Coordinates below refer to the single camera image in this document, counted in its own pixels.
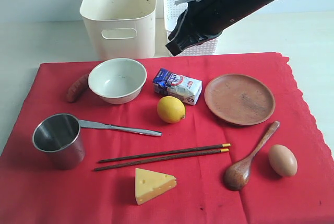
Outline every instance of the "chopsticks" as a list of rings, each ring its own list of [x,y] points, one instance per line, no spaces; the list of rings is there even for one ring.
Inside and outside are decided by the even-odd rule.
[[[154,152],[150,154],[141,154],[141,155],[120,157],[120,158],[114,158],[114,159],[99,160],[98,163],[106,163],[106,162],[112,162],[112,161],[121,161],[121,160],[129,160],[129,159],[136,159],[136,158],[153,157],[153,156],[159,156],[159,155],[175,154],[175,155],[169,155],[165,157],[144,159],[144,160],[126,162],[126,163],[121,163],[121,164],[116,164],[116,165],[111,165],[111,166],[99,167],[99,168],[95,168],[94,171],[121,168],[121,167],[133,166],[137,164],[145,164],[145,163],[164,161],[164,160],[187,158],[187,157],[193,157],[193,156],[220,154],[222,152],[229,151],[229,149],[226,147],[230,147],[230,146],[231,146],[230,143],[226,143],[226,144],[218,144],[218,145],[212,145],[212,146],[192,147],[192,148],[185,148],[185,149],[178,149],[178,150]]]

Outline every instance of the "lemon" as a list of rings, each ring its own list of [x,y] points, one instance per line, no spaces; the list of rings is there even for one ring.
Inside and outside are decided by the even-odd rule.
[[[186,116],[183,102],[173,96],[162,97],[157,106],[159,117],[167,123],[176,123]]]

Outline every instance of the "small carton box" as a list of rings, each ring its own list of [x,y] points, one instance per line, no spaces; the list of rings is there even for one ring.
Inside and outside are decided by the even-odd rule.
[[[176,74],[161,68],[153,79],[154,91],[164,96],[174,96],[182,102],[195,105],[202,91],[202,81]]]

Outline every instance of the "brown egg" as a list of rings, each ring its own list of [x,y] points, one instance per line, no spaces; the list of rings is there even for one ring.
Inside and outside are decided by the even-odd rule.
[[[291,177],[297,173],[297,159],[286,146],[273,145],[269,150],[269,163],[280,176]]]

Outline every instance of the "white ceramic bowl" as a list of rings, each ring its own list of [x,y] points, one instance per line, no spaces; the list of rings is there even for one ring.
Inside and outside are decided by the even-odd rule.
[[[102,100],[123,104],[136,98],[147,79],[142,63],[130,58],[113,58],[97,65],[88,76],[88,86]]]

